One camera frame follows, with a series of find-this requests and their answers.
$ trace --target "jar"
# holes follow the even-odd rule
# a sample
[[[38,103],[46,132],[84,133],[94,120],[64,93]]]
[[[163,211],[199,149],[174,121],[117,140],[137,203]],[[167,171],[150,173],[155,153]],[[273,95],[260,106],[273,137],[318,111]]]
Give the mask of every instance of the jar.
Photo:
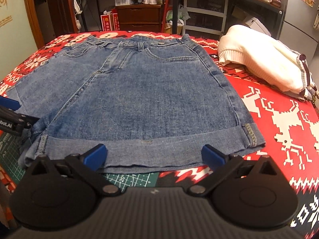
[[[148,3],[149,3],[149,4],[157,4],[157,1],[156,1],[156,0],[149,0]]]
[[[144,4],[148,4],[148,1],[149,1],[149,0],[144,0]]]

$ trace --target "sweater cuff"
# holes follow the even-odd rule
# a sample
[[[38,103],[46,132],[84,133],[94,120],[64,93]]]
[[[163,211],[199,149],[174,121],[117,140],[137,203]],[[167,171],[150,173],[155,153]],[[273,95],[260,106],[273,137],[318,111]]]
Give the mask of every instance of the sweater cuff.
[[[246,61],[245,56],[242,52],[234,51],[234,50],[224,50],[218,54],[219,64],[227,65],[229,63],[237,63],[241,65],[245,65]]]

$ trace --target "front pocket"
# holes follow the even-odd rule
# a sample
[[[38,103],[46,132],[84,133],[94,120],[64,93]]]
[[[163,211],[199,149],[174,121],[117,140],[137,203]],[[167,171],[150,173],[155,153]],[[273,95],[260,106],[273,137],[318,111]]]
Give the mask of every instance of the front pocket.
[[[199,57],[190,49],[181,44],[146,48],[146,54],[156,60],[164,61],[194,61]]]
[[[76,57],[80,57],[82,56],[88,49],[90,48],[90,46],[88,44],[85,43],[78,43],[76,44],[76,46],[65,52],[64,55],[71,57],[71,58],[76,58]]]

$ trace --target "red box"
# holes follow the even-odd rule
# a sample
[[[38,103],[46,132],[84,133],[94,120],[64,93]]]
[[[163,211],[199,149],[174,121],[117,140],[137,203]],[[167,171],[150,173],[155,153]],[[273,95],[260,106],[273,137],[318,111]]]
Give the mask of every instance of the red box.
[[[101,22],[102,22],[102,30],[103,31],[112,31],[113,30],[113,23],[111,14],[101,15]]]
[[[117,10],[112,9],[113,22],[114,22],[114,30],[120,30],[119,17],[117,15]]]

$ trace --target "denim shorts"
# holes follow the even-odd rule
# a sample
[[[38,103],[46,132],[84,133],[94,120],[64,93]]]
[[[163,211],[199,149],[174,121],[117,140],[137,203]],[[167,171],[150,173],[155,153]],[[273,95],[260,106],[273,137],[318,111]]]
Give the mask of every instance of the denim shorts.
[[[207,52],[180,39],[98,39],[65,47],[7,91],[19,113],[39,117],[20,166],[63,159],[98,143],[99,170],[146,173],[202,165],[210,144],[241,156],[265,140],[242,99]]]

